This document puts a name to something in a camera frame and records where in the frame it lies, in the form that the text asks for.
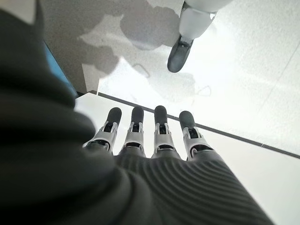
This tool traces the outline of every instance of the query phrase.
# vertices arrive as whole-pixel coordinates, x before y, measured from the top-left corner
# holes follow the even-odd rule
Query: blue panel
[[[48,47],[46,45],[45,45],[45,52],[46,52],[47,61],[48,61],[51,72],[57,78],[59,78],[61,81],[63,81],[66,84],[66,86],[71,90],[71,92],[74,94],[74,96],[77,97],[75,88],[73,87],[71,82],[66,78],[66,76],[62,72],[61,68],[57,64],[55,58],[53,57],[53,55],[51,54],[50,50],[48,49]]]

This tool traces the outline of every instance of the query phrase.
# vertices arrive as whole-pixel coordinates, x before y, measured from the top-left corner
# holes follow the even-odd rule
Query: black fingertip
[[[179,121],[181,125],[181,129],[183,130],[184,128],[194,128],[196,127],[194,117],[189,111],[183,111],[179,115]]]
[[[155,124],[165,124],[168,122],[167,120],[167,110],[162,106],[159,105],[154,110],[154,121]]]
[[[143,123],[144,120],[144,110],[140,107],[134,107],[131,113],[131,122],[135,124]]]
[[[109,113],[108,113],[108,116],[107,116],[107,120],[106,121],[109,121],[109,123],[114,123],[116,122],[118,125],[120,124],[120,120],[121,120],[121,117],[122,117],[122,111],[120,108],[112,108]]]

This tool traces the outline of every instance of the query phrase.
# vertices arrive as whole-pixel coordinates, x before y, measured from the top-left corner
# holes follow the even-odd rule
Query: white floor
[[[172,74],[182,3],[44,0],[45,39],[75,87],[300,154],[300,1],[234,0]]]
[[[122,110],[114,154],[118,154],[130,125],[132,107],[93,94],[76,100],[76,110],[89,116],[96,129],[103,126],[113,107]],[[153,154],[154,115],[144,112],[144,147],[147,157]],[[180,124],[168,120],[175,147],[186,159]],[[277,225],[297,225],[300,221],[299,159],[201,130],[207,142],[221,155],[237,178]]]

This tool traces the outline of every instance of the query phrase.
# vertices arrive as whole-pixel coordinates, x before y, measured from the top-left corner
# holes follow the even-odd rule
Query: robotic finger
[[[178,155],[170,132],[167,111],[163,106],[157,106],[154,111],[155,132],[154,132],[154,154],[152,158],[174,157]]]
[[[119,154],[131,153],[145,157],[143,119],[144,110],[140,106],[133,108],[127,136]]]
[[[112,154],[121,117],[122,111],[120,108],[116,107],[111,109],[108,113],[106,122],[89,141],[87,147],[92,146],[93,144],[98,144]]]
[[[207,144],[203,135],[200,134],[196,127],[194,117],[190,112],[181,112],[179,120],[188,161],[222,160],[221,157]]]

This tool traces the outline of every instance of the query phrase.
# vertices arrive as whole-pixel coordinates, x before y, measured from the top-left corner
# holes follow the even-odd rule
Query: robotic hand
[[[120,168],[147,183],[155,208],[168,221],[165,224],[272,224],[207,144],[190,112],[184,111],[179,116],[187,161],[176,151],[166,109],[156,107],[154,117],[153,156],[145,157],[143,110],[135,107],[124,145],[114,160]],[[86,147],[99,145],[99,149],[112,153],[120,119],[121,110],[113,108]]]
[[[87,147],[96,143],[103,145],[104,148],[112,154],[121,116],[121,109],[111,109],[108,113],[106,122],[99,129],[93,139],[89,141]],[[143,109],[139,106],[135,107],[132,110],[130,126],[123,148],[119,155],[134,154],[146,157],[143,146],[143,118]],[[154,153],[152,158],[171,157],[180,159],[168,126],[166,109],[161,105],[157,106],[155,108],[154,118]],[[204,137],[199,133],[193,115],[190,112],[183,111],[180,114],[180,125],[189,161],[196,160],[199,152],[213,152],[215,154],[215,151],[207,144]]]

